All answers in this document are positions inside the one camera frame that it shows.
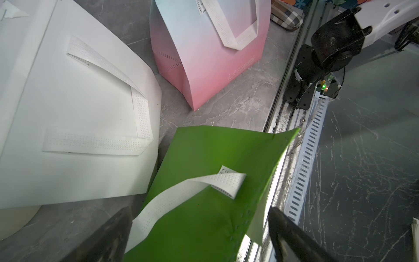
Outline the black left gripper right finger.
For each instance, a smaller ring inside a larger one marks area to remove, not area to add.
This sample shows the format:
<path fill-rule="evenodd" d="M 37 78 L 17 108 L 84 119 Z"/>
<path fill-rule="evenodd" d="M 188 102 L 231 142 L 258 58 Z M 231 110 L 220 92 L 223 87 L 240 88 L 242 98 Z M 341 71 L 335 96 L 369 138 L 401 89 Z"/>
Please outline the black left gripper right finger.
<path fill-rule="evenodd" d="M 277 207 L 271 206 L 268 211 L 268 231 L 278 262 L 286 261 L 287 249 L 284 244 L 302 262 L 336 261 Z"/>

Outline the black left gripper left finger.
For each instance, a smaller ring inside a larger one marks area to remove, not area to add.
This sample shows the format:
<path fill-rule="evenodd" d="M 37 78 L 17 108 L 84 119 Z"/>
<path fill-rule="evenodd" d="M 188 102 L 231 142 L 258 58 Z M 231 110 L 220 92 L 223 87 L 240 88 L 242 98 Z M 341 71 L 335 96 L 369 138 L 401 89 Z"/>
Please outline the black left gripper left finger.
<path fill-rule="evenodd" d="M 127 247 L 132 220 L 129 207 L 120 209 L 62 261 L 121 262 Z"/>

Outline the green white tote bag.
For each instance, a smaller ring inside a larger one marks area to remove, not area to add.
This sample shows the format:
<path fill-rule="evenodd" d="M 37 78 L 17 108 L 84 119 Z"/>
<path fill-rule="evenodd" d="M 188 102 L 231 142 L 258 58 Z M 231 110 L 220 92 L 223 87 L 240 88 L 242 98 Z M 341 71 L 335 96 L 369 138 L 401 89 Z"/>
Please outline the green white tote bag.
<path fill-rule="evenodd" d="M 245 236 L 262 244 L 272 178 L 298 133 L 177 129 L 124 261 L 233 262 Z"/>

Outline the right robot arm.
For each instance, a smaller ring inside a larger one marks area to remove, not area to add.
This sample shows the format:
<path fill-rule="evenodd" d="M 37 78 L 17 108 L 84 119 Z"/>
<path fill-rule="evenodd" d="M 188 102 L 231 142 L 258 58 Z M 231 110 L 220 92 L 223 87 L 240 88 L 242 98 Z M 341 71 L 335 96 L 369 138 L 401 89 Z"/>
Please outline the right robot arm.
<path fill-rule="evenodd" d="M 418 16 L 418 1 L 367 1 L 332 18 L 314 32 L 310 45 L 301 46 L 285 91 L 287 102 L 296 109 L 309 109 L 319 81 Z"/>

